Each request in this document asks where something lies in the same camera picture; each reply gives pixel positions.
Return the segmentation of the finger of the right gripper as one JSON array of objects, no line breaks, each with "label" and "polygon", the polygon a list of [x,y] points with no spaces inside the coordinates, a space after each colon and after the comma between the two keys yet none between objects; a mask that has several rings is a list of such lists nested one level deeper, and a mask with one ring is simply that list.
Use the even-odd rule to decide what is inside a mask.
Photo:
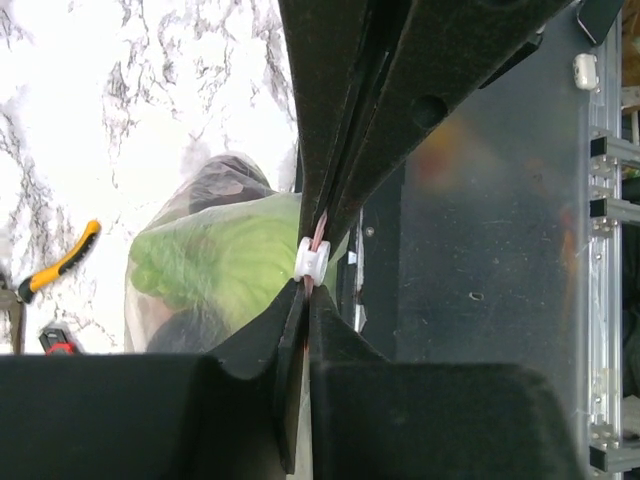
[{"label": "finger of the right gripper", "polygon": [[300,233],[340,240],[363,203],[355,175],[395,48],[392,1],[282,1],[303,166]]},{"label": "finger of the right gripper", "polygon": [[347,75],[324,238],[340,242],[365,201],[466,97],[565,7],[563,1],[382,1]]}]

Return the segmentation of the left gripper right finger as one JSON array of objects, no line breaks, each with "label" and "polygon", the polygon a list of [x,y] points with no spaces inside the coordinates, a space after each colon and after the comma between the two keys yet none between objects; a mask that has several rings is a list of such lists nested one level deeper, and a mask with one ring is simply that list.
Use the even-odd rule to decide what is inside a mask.
[{"label": "left gripper right finger", "polygon": [[580,479],[546,380],[509,364],[392,363],[309,304],[313,473],[318,479]]}]

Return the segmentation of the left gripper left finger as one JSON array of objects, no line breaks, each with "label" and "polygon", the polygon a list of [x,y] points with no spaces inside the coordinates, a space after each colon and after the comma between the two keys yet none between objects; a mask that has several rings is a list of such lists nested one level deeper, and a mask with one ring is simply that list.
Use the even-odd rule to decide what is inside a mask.
[{"label": "left gripper left finger", "polygon": [[289,284],[208,353],[3,357],[2,477],[285,478],[305,312]]}]

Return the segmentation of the purple eggplant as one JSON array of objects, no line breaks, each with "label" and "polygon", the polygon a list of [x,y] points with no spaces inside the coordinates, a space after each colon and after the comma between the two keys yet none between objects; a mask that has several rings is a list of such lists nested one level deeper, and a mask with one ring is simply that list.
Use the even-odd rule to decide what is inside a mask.
[{"label": "purple eggplant", "polygon": [[261,169],[236,155],[213,157],[188,188],[189,213],[262,199],[274,194]]}]

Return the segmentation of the green cabbage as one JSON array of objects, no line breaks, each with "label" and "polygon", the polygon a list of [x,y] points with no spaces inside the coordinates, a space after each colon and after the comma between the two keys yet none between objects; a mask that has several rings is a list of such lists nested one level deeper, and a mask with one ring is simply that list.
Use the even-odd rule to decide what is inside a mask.
[{"label": "green cabbage", "polygon": [[293,276],[301,197],[276,193],[215,206],[139,234],[130,280],[174,309],[217,311],[236,331]]}]

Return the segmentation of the clear zip top bag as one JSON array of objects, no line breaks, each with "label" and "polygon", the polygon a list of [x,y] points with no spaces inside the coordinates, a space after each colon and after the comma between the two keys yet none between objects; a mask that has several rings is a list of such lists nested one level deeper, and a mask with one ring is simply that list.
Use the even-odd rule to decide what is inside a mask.
[{"label": "clear zip top bag", "polygon": [[261,314],[293,275],[300,202],[247,158],[211,158],[132,242],[126,351],[206,352]]}]

